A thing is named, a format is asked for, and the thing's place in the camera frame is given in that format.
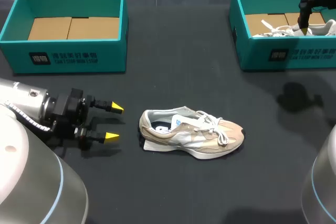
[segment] white shoelace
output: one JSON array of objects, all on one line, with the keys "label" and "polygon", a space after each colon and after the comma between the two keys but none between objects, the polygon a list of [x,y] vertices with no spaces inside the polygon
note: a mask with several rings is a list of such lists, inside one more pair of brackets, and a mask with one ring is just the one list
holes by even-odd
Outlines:
[{"label": "white shoelace", "polygon": [[218,134],[218,144],[219,145],[226,145],[228,144],[228,136],[226,135],[225,132],[222,132],[221,130],[219,130],[218,128],[218,124],[220,122],[220,120],[222,118],[216,118],[212,115],[209,115],[207,113],[205,113],[204,111],[201,111],[201,110],[198,110],[196,111],[196,113],[199,113],[201,114],[202,116],[199,116],[199,119],[198,121],[200,122],[204,122],[206,121],[208,125],[206,124],[203,124],[202,127],[198,128],[198,129],[195,129],[196,132],[206,132],[206,131],[209,131],[210,134],[212,134],[213,132],[217,133]]},{"label": "white shoelace", "polygon": [[268,29],[271,30],[270,33],[266,33],[272,37],[286,37],[286,36],[293,36],[293,30],[290,29],[290,26],[279,26],[277,28],[273,28],[269,23],[262,20],[261,21]]}]

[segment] cardboard divider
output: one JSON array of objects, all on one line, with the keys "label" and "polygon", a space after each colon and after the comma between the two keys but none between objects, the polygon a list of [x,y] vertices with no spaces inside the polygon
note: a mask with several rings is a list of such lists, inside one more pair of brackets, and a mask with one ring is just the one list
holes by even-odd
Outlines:
[{"label": "cardboard divider", "polygon": [[68,39],[117,39],[119,18],[72,18]]},{"label": "cardboard divider", "polygon": [[[245,15],[247,25],[251,36],[256,34],[269,33],[267,28],[261,20],[269,23],[273,28],[279,26],[294,26],[298,23],[299,13],[285,13],[285,14],[247,14]],[[309,17],[309,24],[325,24],[321,13],[312,13]]]},{"label": "cardboard divider", "polygon": [[[285,13],[285,17],[287,19],[288,25],[294,26],[298,23],[298,18],[300,13]],[[309,24],[325,24],[324,19],[321,13],[312,13],[309,17]]]},{"label": "cardboard divider", "polygon": [[117,39],[119,18],[35,18],[28,40]]},{"label": "cardboard divider", "polygon": [[248,14],[245,15],[245,17],[251,36],[270,32],[261,20],[266,21],[274,28],[279,26],[288,26],[284,14]]},{"label": "cardboard divider", "polygon": [[71,17],[35,18],[28,40],[67,39]]}]

